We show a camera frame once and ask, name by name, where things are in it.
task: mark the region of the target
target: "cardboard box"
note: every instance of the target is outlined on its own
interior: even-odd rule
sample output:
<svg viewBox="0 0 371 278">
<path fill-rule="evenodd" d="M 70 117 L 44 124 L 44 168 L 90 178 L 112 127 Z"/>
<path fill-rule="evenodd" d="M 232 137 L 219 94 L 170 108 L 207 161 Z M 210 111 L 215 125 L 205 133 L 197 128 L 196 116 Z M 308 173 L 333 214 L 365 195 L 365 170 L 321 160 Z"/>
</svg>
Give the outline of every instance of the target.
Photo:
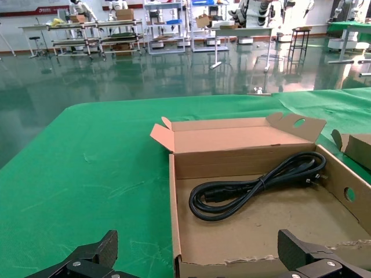
<svg viewBox="0 0 371 278">
<path fill-rule="evenodd" d="M 128 51 L 132 49 L 129 43 L 120 43 L 117 45 L 113 45 L 112 48 L 114 51 Z M 132 52 L 117 52 L 115 54 L 116 56 L 131 56 Z"/>
<path fill-rule="evenodd" d="M 134 20 L 134 10 L 125 9 L 116 11 L 117 20 Z"/>
<path fill-rule="evenodd" d="M 315 141 L 324 120 L 282 113 L 266 118 L 155 124 L 151 137 L 171 151 L 170 205 L 174 269 L 180 278 L 275 277 L 277 234 L 288 229 L 305 242 L 333 247 L 371 269 L 371 186 Z M 321 185 L 288 186 L 254 197 L 233 216 L 204 222 L 188 207 L 190 192 L 206 181 L 252 180 L 291 155 L 317 151 L 327 164 Z M 351 188 L 355 200 L 346 196 Z"/>
<path fill-rule="evenodd" d="M 331 135 L 340 151 L 371 170 L 371 134 L 341 134 L 334 129 Z"/>
<path fill-rule="evenodd" d="M 203 28 L 210 24 L 209 17 L 206 14 L 202 14 L 196 17 L 197 28 Z"/>
<path fill-rule="evenodd" d="M 85 22 L 85 16 L 82 14 L 78 14 L 76 16 L 70 16 L 70 20 L 73 23 L 84 23 Z"/>
</svg>

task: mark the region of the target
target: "floor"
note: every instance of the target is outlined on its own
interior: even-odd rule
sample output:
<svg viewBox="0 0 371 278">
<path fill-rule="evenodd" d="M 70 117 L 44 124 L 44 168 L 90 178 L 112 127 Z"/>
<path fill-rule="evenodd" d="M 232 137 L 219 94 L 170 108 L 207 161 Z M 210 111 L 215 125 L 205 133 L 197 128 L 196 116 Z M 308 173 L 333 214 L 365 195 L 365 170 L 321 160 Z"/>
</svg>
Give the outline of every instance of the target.
<svg viewBox="0 0 371 278">
<path fill-rule="evenodd" d="M 214 53 L 159 56 L 55 57 L 28 59 L 2 56 L 0 61 L 0 168 L 24 148 L 65 108 L 95 101 L 137 100 L 214 94 L 248 94 L 255 87 L 264 93 L 368 87 L 371 78 L 359 78 L 366 65 L 327 65 L 337 60 L 328 40 L 310 39 L 304 63 L 291 63 L 288 44 L 273 44 L 267 74 L 267 42 L 252 46 L 229 44 L 214 70 Z M 349 53 L 346 58 L 360 57 Z"/>
</svg>

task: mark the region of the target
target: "green table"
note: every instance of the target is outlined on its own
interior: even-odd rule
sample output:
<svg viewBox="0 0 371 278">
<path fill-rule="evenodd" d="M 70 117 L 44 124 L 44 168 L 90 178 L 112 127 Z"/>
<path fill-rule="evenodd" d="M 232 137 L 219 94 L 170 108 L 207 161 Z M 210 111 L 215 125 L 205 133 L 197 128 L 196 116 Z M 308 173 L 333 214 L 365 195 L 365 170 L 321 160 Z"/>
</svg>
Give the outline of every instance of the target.
<svg viewBox="0 0 371 278">
<path fill-rule="evenodd" d="M 1 276 L 19 278 L 62 261 L 76 246 L 119 232 L 115 269 L 172 277 L 168 152 L 150 138 L 171 120 L 295 112 L 328 121 L 319 142 L 344 158 L 332 129 L 371 132 L 371 89 L 206 96 L 70 107 L 0 171 Z"/>
<path fill-rule="evenodd" d="M 358 41 L 359 42 L 368 42 L 371 43 L 371 34 L 367 34 L 371 30 L 371 24 L 369 23 L 359 23 L 356 21 L 341 21 L 341 22 L 334 22 L 331 23 L 328 31 L 342 31 L 347 29 L 348 27 L 356 27 L 358 29 Z"/>
</svg>

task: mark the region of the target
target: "table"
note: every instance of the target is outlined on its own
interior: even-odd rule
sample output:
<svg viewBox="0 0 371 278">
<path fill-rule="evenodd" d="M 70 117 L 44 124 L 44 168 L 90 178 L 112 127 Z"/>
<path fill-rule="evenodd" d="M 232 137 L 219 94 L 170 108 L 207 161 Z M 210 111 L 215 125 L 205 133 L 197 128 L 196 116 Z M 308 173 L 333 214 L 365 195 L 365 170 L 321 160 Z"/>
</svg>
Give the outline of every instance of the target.
<svg viewBox="0 0 371 278">
<path fill-rule="evenodd" d="M 264 72 L 269 70 L 269 56 L 271 52 L 271 41 L 272 41 L 272 31 L 273 28 L 237 28 L 237 29 L 216 29 L 215 30 L 215 64 L 213 64 L 210 69 L 214 69 L 221 64 L 218 61 L 218 47 L 217 47 L 217 37 L 218 36 L 269 36 L 268 44 L 268 54 L 267 54 L 267 64 L 264 68 Z"/>
<path fill-rule="evenodd" d="M 328 123 L 318 142 L 371 182 L 371 175 L 337 151 L 330 136 L 334 128 L 371 133 L 370 106 L 371 89 L 364 88 L 67 108 L 0 170 L 2 276 L 30 275 L 117 229 L 115 269 L 139 277 L 173 277 L 168 151 L 149 135 L 161 116 L 200 120 L 282 111 L 323 118 Z"/>
<path fill-rule="evenodd" d="M 37 55 L 34 54 L 34 51 L 33 51 L 32 46 L 30 44 L 30 39 L 26 35 L 26 32 L 30 32 L 30 31 L 40 31 L 40 32 L 41 31 L 47 31 L 48 30 L 48 26 L 46 24 L 41 24 L 41 25 L 21 26 L 21 27 L 18 27 L 18 28 L 22 29 L 23 35 L 26 38 L 28 47 L 30 48 L 30 52 L 31 52 L 30 58 L 37 57 Z"/>
<path fill-rule="evenodd" d="M 329 26 L 328 31 L 340 31 L 345 30 L 345 38 L 343 47 L 341 49 L 340 57 L 338 61 L 329 61 L 329 64 L 354 64 L 354 60 L 344 60 L 345 50 L 347 48 L 348 38 L 350 32 L 359 32 L 364 34 L 371 34 L 371 24 L 359 23 L 356 21 L 342 21 L 335 22 Z M 371 63 L 371 59 L 358 60 L 358 64 Z"/>
</svg>

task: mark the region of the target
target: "stool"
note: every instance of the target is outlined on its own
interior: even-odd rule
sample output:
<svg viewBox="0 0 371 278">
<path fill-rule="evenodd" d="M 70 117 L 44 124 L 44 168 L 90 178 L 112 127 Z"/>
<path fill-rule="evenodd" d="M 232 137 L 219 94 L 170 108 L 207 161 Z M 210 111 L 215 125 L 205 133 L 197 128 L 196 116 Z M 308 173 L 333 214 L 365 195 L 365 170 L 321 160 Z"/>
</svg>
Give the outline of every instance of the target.
<svg viewBox="0 0 371 278">
<path fill-rule="evenodd" d="M 308 48 L 308 40 L 309 40 L 310 31 L 311 31 L 310 27 L 299 27 L 299 28 L 292 29 L 292 38 L 291 38 L 290 49 L 289 49 L 289 57 L 290 57 L 290 52 L 292 51 L 291 61 L 294 58 L 295 49 L 300 49 L 300 57 L 301 57 L 301 54 L 304 50 L 305 51 L 304 59 L 305 59 L 305 57 L 307 55 L 307 48 Z M 303 34 L 303 40 L 301 41 L 301 45 L 300 45 L 300 43 L 299 44 L 296 43 L 298 34 Z"/>
<path fill-rule="evenodd" d="M 39 44 L 37 43 L 37 41 L 40 39 L 39 36 L 32 36 L 29 38 L 31 41 L 35 41 L 35 44 L 36 44 L 36 56 L 41 56 L 43 55 L 43 51 L 40 50 L 40 47 L 39 47 Z"/>
</svg>

